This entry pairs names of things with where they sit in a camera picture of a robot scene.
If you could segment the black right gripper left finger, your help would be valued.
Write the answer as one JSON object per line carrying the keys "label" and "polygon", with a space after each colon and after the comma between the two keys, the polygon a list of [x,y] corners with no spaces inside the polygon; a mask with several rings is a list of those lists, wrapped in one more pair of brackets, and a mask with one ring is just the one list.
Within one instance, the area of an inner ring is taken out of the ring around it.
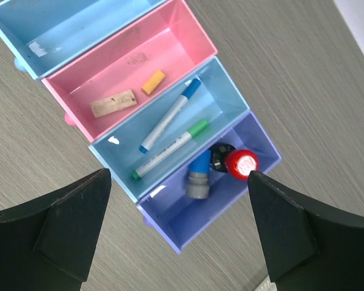
{"label": "black right gripper left finger", "polygon": [[99,169],[63,188],[0,211],[0,290],[80,290],[109,202]]}

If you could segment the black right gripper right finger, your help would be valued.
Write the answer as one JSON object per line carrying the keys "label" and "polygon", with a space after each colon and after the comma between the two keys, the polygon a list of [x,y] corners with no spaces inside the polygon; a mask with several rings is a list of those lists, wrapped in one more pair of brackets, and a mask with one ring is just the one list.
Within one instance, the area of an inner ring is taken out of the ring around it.
{"label": "black right gripper right finger", "polygon": [[253,171],[249,196],[278,290],[364,290],[364,217]]}

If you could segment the green white marker pen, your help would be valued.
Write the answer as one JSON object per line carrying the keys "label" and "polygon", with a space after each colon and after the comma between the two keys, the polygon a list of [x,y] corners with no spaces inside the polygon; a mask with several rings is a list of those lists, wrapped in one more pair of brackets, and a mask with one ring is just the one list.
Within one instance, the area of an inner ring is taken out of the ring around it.
{"label": "green white marker pen", "polygon": [[135,180],[139,180],[147,175],[151,170],[168,158],[171,154],[176,152],[180,147],[185,145],[192,138],[199,135],[207,126],[209,122],[206,119],[199,120],[191,128],[187,129],[183,134],[181,134],[176,140],[158,152],[156,155],[151,157],[150,160],[146,161],[144,164],[139,166],[136,170],[132,172],[132,177]]}

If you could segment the red cap black stamp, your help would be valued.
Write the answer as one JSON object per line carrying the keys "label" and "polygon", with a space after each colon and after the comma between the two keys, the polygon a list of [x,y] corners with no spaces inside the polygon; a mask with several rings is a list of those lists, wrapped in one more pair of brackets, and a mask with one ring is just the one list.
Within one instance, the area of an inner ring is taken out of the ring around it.
{"label": "red cap black stamp", "polygon": [[259,169],[258,157],[250,150],[236,149],[230,144],[218,142],[210,151],[210,165],[214,171],[229,173],[236,179],[246,181],[251,171]]}

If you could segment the blue grey glue stick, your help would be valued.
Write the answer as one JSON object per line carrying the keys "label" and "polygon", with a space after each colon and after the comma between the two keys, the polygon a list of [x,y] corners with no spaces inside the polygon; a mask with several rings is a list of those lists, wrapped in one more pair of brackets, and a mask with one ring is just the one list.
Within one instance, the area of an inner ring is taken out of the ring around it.
{"label": "blue grey glue stick", "polygon": [[189,175],[186,184],[186,195],[193,199],[209,197],[209,169],[211,151],[206,150],[189,165]]}

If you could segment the long beige eraser block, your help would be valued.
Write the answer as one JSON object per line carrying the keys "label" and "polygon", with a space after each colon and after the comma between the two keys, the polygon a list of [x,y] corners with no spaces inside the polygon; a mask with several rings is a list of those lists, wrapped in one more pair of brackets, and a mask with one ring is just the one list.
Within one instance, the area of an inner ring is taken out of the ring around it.
{"label": "long beige eraser block", "polygon": [[104,99],[90,103],[90,108],[96,118],[126,109],[137,104],[136,97],[132,90],[126,90]]}

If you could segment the blue white marker pen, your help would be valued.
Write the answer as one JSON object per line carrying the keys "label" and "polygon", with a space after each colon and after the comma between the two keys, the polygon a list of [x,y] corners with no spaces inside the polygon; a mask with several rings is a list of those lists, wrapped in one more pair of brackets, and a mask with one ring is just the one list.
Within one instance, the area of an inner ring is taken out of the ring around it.
{"label": "blue white marker pen", "polygon": [[194,78],[187,83],[187,87],[183,90],[176,101],[171,105],[168,111],[163,115],[156,126],[140,144],[139,150],[141,153],[147,153],[153,147],[155,141],[162,135],[166,127],[170,124],[174,117],[176,117],[178,112],[186,105],[188,100],[191,99],[200,85],[201,80],[198,78]]}

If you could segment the small yellow eraser block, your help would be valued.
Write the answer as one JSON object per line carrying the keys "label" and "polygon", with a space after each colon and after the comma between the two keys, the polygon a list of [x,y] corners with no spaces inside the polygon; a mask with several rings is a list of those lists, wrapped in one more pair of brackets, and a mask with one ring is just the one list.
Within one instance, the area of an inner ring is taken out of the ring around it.
{"label": "small yellow eraser block", "polygon": [[165,77],[166,75],[161,70],[157,70],[142,86],[141,91],[147,96],[151,95],[155,91],[155,89],[162,83]]}

